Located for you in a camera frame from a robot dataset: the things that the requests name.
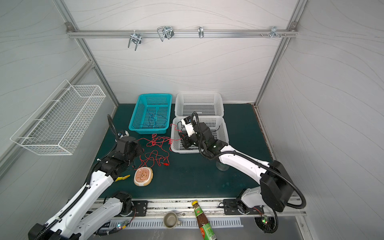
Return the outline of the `metal double hook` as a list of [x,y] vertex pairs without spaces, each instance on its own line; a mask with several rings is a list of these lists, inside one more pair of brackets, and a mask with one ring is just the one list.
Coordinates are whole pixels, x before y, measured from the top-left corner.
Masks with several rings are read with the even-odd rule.
[[174,35],[174,30],[171,26],[163,26],[157,28],[157,33],[159,35],[160,40],[163,42],[165,39],[170,40]]

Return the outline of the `clear jar green lid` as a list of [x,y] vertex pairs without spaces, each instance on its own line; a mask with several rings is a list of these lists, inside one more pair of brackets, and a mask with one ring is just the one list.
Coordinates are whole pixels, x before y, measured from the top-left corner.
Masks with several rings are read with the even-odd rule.
[[225,172],[229,169],[230,166],[223,164],[221,162],[216,162],[216,167],[219,171]]

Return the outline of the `white basket near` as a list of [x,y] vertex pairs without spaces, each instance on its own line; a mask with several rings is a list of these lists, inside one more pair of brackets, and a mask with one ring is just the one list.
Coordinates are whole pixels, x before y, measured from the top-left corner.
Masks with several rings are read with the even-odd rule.
[[[181,144],[180,131],[184,130],[182,124],[182,117],[175,117],[173,119],[173,129],[171,130],[171,150],[178,154],[198,154],[199,150],[185,150]],[[199,117],[200,122],[206,123],[211,129],[215,137],[223,142],[229,143],[229,136],[227,126],[223,117],[219,116],[201,116]]]

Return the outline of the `metal cup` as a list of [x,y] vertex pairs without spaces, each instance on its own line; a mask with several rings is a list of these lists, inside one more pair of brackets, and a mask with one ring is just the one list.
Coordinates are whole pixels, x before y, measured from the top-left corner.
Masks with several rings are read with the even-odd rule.
[[163,218],[163,224],[167,229],[173,229],[181,225],[181,221],[175,212],[168,212]]

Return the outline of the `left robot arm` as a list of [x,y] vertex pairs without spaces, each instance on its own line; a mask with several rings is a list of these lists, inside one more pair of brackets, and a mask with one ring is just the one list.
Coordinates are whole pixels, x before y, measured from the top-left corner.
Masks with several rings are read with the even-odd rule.
[[35,224],[28,233],[30,240],[86,240],[115,216],[128,216],[134,210],[132,197],[118,191],[103,205],[87,214],[99,196],[143,153],[138,141],[128,133],[118,133],[112,117],[107,116],[115,135],[115,145],[99,159],[88,173],[81,189],[45,224]]

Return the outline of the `white basket far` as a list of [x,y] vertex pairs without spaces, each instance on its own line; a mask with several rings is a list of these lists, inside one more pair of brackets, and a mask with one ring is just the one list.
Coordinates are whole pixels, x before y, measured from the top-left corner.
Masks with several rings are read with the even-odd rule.
[[187,117],[193,112],[199,116],[224,116],[222,96],[215,92],[185,92],[176,97],[175,116]]

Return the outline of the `yellow banana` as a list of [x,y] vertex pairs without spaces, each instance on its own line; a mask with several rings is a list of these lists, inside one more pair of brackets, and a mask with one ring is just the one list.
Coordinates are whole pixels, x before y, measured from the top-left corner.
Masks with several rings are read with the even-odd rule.
[[123,180],[126,180],[127,178],[129,178],[131,175],[126,175],[126,176],[123,176],[123,177],[118,177],[115,182],[118,182],[118,181],[123,181]]

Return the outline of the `sauce bottle green label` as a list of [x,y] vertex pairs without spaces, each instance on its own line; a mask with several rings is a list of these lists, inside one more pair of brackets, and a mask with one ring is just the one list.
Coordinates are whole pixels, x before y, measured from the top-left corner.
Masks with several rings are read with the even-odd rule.
[[212,226],[206,217],[204,211],[200,207],[198,201],[193,201],[192,206],[194,208],[195,216],[197,218],[198,227],[201,231],[204,240],[217,240],[217,236],[212,229]]

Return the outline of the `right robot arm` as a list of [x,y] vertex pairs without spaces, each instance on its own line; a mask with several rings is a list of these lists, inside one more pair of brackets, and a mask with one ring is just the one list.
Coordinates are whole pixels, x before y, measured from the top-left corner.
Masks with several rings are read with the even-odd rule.
[[181,134],[185,148],[195,146],[202,157],[233,167],[258,184],[258,187],[246,189],[240,195],[241,206],[247,208],[268,206],[279,213],[283,212],[285,207],[293,209],[306,207],[304,194],[293,183],[282,163],[255,159],[216,139],[210,128],[200,122],[196,112],[183,118],[182,124],[185,126]]

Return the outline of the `metal cross rail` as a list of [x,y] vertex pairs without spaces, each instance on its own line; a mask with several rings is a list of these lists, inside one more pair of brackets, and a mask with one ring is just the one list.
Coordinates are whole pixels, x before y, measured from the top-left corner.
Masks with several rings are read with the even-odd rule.
[[[298,31],[278,30],[286,34],[285,38],[295,38],[299,35]],[[130,35],[136,32],[141,35],[142,39],[158,39],[159,35],[156,30],[127,30],[127,31],[76,31],[68,32],[67,35],[71,39],[128,39]],[[262,38],[260,34],[267,34],[268,30],[207,30],[204,29],[204,38]],[[199,39],[198,30],[174,30],[174,38],[196,38]]]

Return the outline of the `metal bracket hook right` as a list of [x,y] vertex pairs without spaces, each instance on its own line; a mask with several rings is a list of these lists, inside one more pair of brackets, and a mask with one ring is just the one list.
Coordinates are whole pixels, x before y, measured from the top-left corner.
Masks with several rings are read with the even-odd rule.
[[278,31],[277,27],[274,26],[271,28],[270,32],[267,33],[267,34],[260,34],[261,37],[263,38],[270,38],[270,39],[273,39],[273,38],[285,38],[287,35],[284,34],[284,33],[281,33]]

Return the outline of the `metal u-bolt hook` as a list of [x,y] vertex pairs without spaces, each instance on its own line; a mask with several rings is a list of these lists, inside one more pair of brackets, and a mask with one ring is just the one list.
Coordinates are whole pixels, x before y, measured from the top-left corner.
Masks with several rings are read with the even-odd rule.
[[142,37],[140,34],[133,32],[130,35],[129,42],[128,42],[128,48],[130,48],[131,45],[135,46],[135,51],[137,50],[138,46],[142,43]]

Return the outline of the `small metal clip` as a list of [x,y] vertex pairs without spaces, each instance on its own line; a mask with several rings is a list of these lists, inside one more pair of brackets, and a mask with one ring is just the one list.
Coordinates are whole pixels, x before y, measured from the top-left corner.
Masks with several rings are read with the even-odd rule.
[[200,39],[204,38],[204,28],[202,26],[198,27],[198,35]]

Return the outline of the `teal plastic basket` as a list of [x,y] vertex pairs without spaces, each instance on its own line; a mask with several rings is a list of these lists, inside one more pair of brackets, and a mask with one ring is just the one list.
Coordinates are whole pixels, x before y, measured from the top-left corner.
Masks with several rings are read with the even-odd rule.
[[132,114],[129,130],[140,135],[165,134],[170,125],[171,94],[142,94]]

